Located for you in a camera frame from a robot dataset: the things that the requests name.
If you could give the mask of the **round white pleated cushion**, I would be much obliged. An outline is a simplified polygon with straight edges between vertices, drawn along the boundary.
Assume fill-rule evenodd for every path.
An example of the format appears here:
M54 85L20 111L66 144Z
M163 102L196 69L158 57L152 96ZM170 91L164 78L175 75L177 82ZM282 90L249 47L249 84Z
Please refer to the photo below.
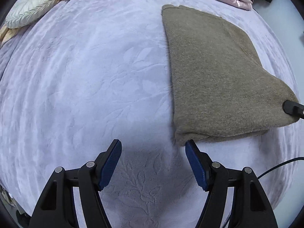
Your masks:
M9 29L17 29L40 19L60 0L17 0L8 12L4 23Z

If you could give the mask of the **olive brown knit sweater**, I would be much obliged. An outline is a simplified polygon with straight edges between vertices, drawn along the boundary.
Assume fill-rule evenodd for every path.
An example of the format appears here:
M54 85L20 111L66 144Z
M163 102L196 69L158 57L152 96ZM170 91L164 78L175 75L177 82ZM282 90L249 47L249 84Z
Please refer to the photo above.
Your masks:
M281 79L266 71L239 27L185 6L164 5L169 44L175 138L221 142L261 135L298 121L283 103L297 101Z

